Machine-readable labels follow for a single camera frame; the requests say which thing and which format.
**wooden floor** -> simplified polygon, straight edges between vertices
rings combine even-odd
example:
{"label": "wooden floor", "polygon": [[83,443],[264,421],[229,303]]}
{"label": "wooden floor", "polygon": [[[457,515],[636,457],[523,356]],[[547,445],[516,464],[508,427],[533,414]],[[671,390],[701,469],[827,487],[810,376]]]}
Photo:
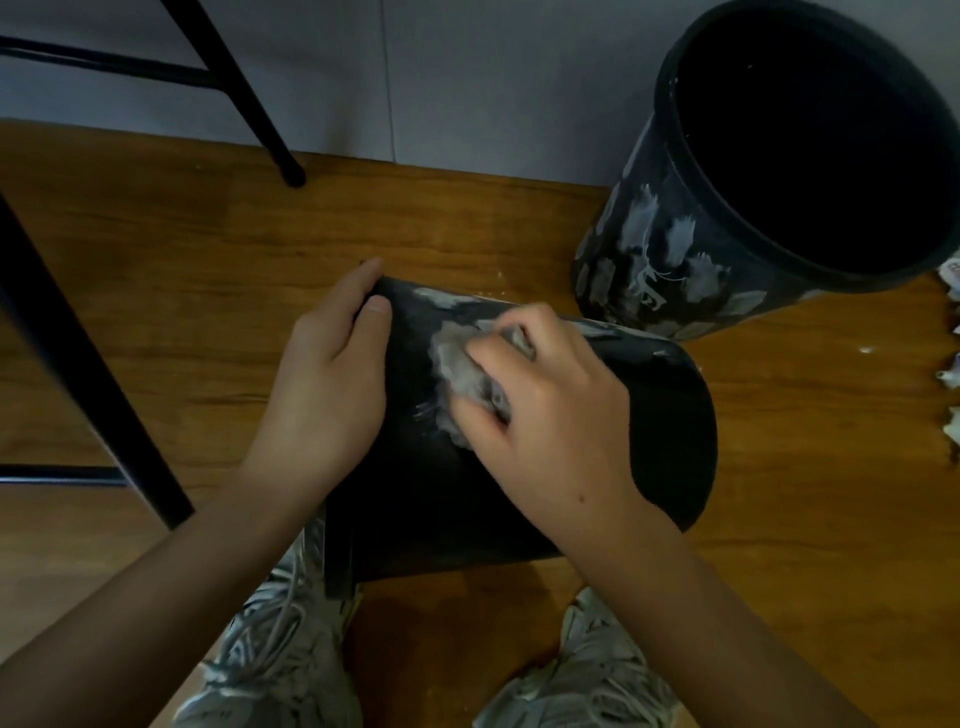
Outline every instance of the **wooden floor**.
{"label": "wooden floor", "polygon": [[[603,190],[0,124],[0,185],[191,495],[240,459],[299,313],[360,259],[572,313]],[[690,538],[890,726],[960,725],[960,473],[933,378],[958,347],[932,277],[691,343],[720,465]],[[0,461],[107,463],[0,321]],[[162,535],[128,491],[0,487],[0,658]],[[373,584],[350,659],[368,725],[463,726],[556,643],[568,564]]]}

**chair leg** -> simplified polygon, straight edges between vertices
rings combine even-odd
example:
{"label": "chair leg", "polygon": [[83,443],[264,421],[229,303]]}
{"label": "chair leg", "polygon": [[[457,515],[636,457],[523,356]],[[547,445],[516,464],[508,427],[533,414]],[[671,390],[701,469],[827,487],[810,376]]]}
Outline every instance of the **chair leg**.
{"label": "chair leg", "polygon": [[201,61],[220,82],[222,90],[237,107],[256,138],[270,152],[283,179],[291,187],[303,187],[306,184],[306,173],[280,138],[274,123],[260,105],[243,71],[233,59],[199,0],[160,1],[180,26]]}
{"label": "chair leg", "polygon": [[193,514],[147,430],[0,196],[0,306],[80,407],[130,484],[168,528]]}

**shoe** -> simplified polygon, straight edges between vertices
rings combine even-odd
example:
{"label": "shoe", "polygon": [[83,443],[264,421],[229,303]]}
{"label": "shoe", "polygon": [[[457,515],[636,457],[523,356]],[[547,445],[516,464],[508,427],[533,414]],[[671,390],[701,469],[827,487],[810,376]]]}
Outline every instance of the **shoe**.
{"label": "shoe", "polygon": [[560,653],[511,681],[473,728],[673,726],[680,701],[593,589],[564,614]]}
{"label": "shoe", "polygon": [[323,539],[323,519],[311,520],[247,599],[216,659],[204,662],[203,690],[174,717],[177,728],[360,728],[341,659],[360,600],[325,598]]}

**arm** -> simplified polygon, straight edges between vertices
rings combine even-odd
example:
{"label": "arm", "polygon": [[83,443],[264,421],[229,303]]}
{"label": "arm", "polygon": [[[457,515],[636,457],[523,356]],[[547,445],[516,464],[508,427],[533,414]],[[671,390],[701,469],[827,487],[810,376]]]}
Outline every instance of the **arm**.
{"label": "arm", "polygon": [[379,260],[304,315],[250,452],[203,510],[0,666],[5,726],[146,726],[383,421]]}
{"label": "arm", "polygon": [[517,508],[607,601],[652,666],[704,728],[872,726],[767,626],[636,489],[626,388],[545,305],[518,308],[537,350],[499,336],[470,355],[500,382],[509,426],[469,400],[452,412]]}

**person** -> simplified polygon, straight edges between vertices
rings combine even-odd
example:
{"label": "person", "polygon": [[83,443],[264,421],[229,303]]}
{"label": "person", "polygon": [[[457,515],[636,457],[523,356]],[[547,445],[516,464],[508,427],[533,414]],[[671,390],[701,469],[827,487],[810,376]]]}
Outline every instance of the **person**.
{"label": "person", "polygon": [[[384,417],[392,313],[381,297],[364,303],[381,270],[364,263],[297,321],[250,450],[217,496],[0,667],[0,724],[150,725],[225,625],[177,726],[361,724],[339,659],[355,600],[323,597],[317,512]],[[626,388],[583,336],[544,304],[496,324],[512,325],[535,361],[499,336],[468,346],[502,385],[509,426],[459,398],[452,414],[590,589],[567,611],[558,659],[475,725],[670,725],[678,698],[702,728],[873,725],[640,495]]]}

